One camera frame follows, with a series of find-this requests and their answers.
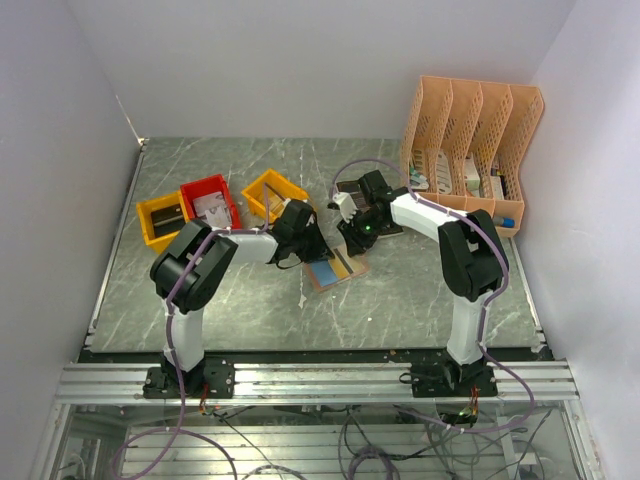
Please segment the pink leather card holder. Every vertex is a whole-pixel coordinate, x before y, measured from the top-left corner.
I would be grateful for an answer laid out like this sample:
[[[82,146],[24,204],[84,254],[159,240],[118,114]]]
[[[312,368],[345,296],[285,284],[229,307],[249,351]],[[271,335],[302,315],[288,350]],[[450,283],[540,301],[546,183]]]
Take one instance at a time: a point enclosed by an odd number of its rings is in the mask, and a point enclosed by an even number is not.
[[[363,255],[351,257],[345,244],[331,249],[334,257],[304,265],[304,270],[318,292],[326,291],[338,284],[361,276],[369,271]]]

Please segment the yellow bin with cards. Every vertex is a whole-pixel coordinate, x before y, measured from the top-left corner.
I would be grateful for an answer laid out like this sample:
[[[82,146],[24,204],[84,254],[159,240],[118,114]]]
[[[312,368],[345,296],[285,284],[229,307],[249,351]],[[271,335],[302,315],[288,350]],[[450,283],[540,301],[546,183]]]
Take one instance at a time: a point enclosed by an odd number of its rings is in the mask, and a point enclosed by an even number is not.
[[[274,169],[266,170],[242,190],[249,211],[272,224],[279,216],[271,209],[277,200],[291,198],[310,202],[309,194]]]

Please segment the red bin with cards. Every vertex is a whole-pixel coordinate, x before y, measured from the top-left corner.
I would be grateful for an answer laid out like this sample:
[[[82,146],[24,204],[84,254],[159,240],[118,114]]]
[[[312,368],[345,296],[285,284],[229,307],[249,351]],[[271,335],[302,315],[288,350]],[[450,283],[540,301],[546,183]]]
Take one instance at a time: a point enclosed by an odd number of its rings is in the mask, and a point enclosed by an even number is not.
[[[180,193],[189,220],[200,219],[216,228],[242,228],[238,209],[222,175],[182,184]]]

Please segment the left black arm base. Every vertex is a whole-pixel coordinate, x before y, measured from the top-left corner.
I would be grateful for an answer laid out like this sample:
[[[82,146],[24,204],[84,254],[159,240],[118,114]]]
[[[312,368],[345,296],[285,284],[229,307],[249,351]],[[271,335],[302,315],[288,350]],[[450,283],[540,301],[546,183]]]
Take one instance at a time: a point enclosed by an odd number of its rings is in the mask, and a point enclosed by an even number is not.
[[[235,387],[234,366],[227,360],[205,357],[192,370],[183,372],[187,398],[231,399]],[[180,387],[176,368],[165,358],[147,371],[143,385],[145,399],[179,399]]]

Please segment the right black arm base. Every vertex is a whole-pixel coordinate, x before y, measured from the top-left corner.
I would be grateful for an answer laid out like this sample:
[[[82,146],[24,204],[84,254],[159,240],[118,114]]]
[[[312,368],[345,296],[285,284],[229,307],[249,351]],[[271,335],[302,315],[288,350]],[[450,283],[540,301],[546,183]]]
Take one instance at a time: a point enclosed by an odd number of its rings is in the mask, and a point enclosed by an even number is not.
[[[495,397],[494,371],[484,361],[460,366],[453,361],[414,364],[399,376],[414,398]]]

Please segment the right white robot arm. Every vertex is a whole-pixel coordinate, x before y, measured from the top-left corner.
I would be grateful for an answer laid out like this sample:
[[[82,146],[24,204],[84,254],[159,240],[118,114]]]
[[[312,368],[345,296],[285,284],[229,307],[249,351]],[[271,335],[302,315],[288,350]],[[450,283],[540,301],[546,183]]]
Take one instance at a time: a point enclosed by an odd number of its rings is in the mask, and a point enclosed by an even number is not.
[[[400,381],[416,397],[476,393],[491,377],[485,347],[486,323],[493,300],[508,281],[509,264],[488,212],[470,213],[433,203],[408,187],[392,188],[378,170],[358,180],[367,207],[333,187],[328,207],[350,256],[373,247],[380,232],[393,224],[438,244],[442,276],[454,296],[452,327],[443,357],[410,367]]]

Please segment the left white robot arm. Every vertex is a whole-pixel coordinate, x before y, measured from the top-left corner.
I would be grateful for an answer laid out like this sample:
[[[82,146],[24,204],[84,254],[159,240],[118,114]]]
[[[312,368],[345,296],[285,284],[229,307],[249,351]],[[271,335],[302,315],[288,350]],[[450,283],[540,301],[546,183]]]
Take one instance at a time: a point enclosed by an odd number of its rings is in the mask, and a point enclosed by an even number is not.
[[[150,270],[166,312],[166,343],[158,367],[148,370],[147,399],[192,397],[214,389],[232,396],[233,376],[223,379],[205,358],[203,318],[228,268],[235,264],[272,264],[290,256],[310,264],[331,259],[314,208],[290,200],[272,225],[221,229],[201,220],[188,222],[157,257]]]

